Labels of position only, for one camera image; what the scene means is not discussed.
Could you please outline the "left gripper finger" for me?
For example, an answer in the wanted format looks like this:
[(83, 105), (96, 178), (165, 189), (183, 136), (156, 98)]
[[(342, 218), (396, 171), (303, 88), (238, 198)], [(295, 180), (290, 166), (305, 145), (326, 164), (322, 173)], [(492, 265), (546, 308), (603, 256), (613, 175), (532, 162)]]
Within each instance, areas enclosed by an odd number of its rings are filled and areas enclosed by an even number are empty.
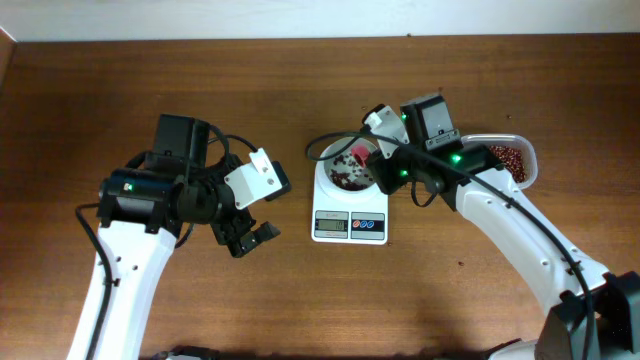
[(252, 248), (270, 241), (281, 234), (281, 231), (270, 222), (264, 222), (251, 234), (250, 245)]
[(270, 195), (268, 195), (265, 200), (267, 202), (273, 201), (287, 193), (289, 193), (292, 190), (292, 185), (291, 182), (286, 174), (286, 172), (284, 171), (284, 168), (282, 167), (281, 163), (278, 161), (274, 161), (272, 163), (273, 168), (275, 170), (275, 174), (277, 175), (277, 179), (279, 181), (279, 184), (281, 185), (281, 187), (277, 190), (274, 191), (273, 193), (271, 193)]

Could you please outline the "pink measuring scoop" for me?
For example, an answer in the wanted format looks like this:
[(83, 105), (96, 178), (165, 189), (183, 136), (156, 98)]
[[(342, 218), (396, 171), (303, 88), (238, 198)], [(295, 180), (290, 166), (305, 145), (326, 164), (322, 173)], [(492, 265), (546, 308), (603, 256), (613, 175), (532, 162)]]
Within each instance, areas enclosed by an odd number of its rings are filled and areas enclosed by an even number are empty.
[(354, 161), (362, 168), (366, 167), (366, 161), (369, 158), (371, 152), (365, 145), (356, 145), (351, 148), (351, 156)]

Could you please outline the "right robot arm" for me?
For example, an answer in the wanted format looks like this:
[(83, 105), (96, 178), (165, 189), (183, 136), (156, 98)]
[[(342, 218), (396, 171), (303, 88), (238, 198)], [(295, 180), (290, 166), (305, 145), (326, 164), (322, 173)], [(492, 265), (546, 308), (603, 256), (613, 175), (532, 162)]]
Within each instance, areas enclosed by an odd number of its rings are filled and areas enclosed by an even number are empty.
[(496, 245), (541, 306), (537, 339), (500, 345), (488, 358), (638, 358), (638, 274), (616, 276), (569, 241), (488, 146), (462, 142), (441, 95), (410, 100), (398, 112), (379, 105), (363, 129), (379, 143), (365, 164), (384, 194), (424, 184)]

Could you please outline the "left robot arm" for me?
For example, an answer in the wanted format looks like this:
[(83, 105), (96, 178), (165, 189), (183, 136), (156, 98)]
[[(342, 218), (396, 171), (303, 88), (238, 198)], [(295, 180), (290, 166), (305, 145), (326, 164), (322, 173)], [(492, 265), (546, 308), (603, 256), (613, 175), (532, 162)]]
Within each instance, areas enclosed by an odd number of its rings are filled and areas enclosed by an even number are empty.
[(279, 235), (249, 207), (290, 191), (282, 165), (257, 147), (243, 162), (230, 139), (206, 121), (163, 114), (152, 148), (102, 182), (98, 228), (77, 207), (96, 258), (69, 358), (138, 358), (159, 279), (194, 226), (210, 226), (234, 258)]

